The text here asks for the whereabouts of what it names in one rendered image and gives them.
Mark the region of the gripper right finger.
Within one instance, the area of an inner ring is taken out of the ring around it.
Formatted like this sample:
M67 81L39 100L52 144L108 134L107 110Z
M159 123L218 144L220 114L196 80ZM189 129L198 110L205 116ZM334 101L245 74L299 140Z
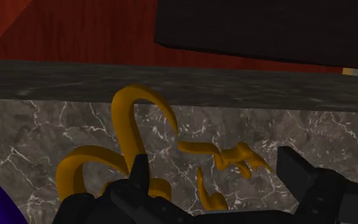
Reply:
M289 146L278 147L276 173L299 202L296 224L358 224L358 183L314 167Z

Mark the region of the yellow curly snake figure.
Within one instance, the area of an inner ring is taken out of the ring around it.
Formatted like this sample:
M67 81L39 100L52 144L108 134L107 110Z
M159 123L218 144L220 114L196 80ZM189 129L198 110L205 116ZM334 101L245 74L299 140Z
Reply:
M111 103L111 118L121 153L115 153L101 146L79 146L73 149L57 167L56 185L60 200L75 193L86 192L83 181L84 163L100 162L127 175L134 165L135 156L146 152L134 116L134 102L138 99L156 104L163 111L172 128L178 129L172 108L161 95L150 88L135 84L117 91ZM239 142L232 149L219 150L212 143L179 141L178 148L186 153L212 155L218 170L224 170L233 164L238 167L244 178L250 178L251 172L258 167L269 168L263 158L243 142Z

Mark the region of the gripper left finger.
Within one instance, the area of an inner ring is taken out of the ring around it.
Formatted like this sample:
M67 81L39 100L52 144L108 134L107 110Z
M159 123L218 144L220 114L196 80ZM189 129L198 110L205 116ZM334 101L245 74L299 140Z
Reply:
M98 198L75 193L63 200L52 224L195 224L195 219L163 197L148 195L146 154L135 157L127 179L107 185Z

